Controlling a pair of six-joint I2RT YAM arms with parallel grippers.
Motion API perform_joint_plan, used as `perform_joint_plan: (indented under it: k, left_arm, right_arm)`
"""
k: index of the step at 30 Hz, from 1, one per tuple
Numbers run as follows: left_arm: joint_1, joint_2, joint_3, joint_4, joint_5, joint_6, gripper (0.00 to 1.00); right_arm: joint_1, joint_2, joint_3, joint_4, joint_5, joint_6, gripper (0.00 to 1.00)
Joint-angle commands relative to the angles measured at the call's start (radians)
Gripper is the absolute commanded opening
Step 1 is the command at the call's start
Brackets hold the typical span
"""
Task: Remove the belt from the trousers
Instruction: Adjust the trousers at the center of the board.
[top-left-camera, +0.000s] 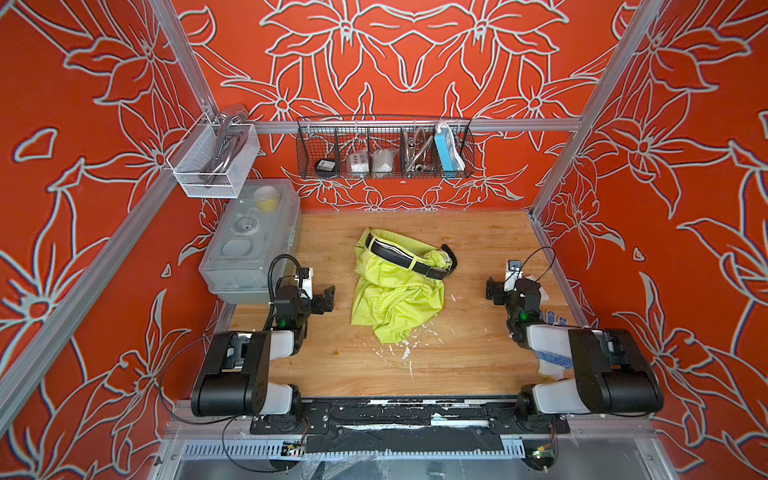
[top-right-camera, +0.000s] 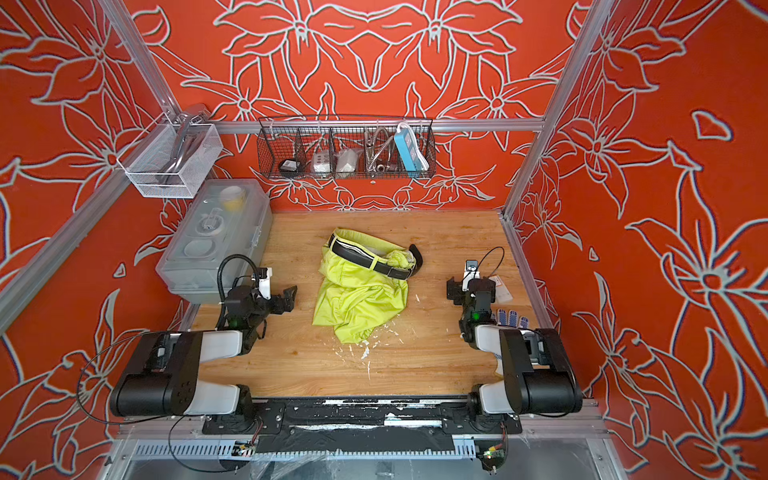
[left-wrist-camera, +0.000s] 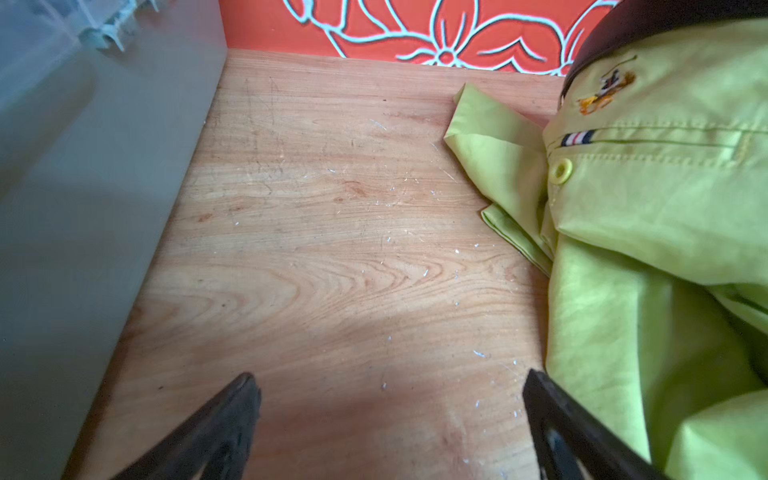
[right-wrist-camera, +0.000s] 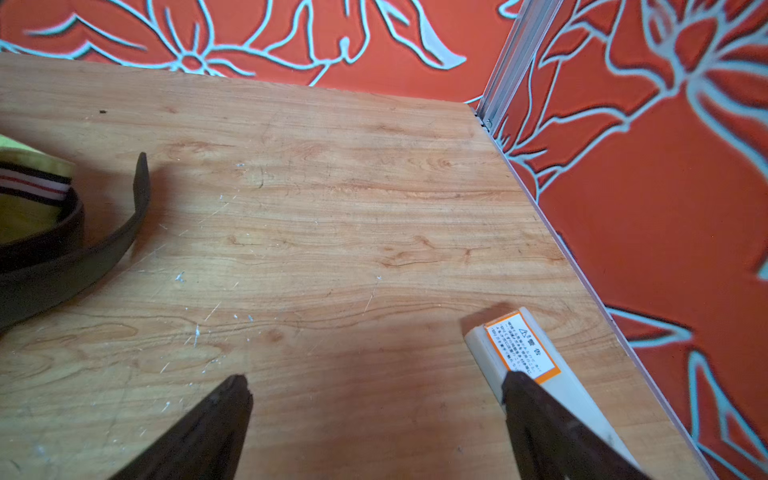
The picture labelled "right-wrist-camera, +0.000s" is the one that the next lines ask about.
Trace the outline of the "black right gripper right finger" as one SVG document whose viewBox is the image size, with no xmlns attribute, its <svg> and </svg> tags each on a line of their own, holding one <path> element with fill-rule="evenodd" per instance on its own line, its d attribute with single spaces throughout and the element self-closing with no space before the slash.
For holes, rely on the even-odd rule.
<svg viewBox="0 0 768 480">
<path fill-rule="evenodd" d="M 502 394 L 522 479 L 647 477 L 525 373 L 508 372 Z"/>
</svg>

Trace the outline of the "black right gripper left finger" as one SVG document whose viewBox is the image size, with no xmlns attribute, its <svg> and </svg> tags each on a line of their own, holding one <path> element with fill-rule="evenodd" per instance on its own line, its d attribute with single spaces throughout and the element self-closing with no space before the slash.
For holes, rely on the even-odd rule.
<svg viewBox="0 0 768 480">
<path fill-rule="evenodd" d="M 114 479 L 232 479 L 247 434 L 253 396 L 231 375 Z"/>
</svg>

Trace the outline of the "lime green trousers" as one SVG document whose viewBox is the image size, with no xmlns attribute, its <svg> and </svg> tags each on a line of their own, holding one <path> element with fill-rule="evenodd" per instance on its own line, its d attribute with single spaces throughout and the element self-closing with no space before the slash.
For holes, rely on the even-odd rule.
<svg viewBox="0 0 768 480">
<path fill-rule="evenodd" d="M 58 222 L 75 165 L 1 137 L 1 242 L 39 234 Z"/>
</svg>

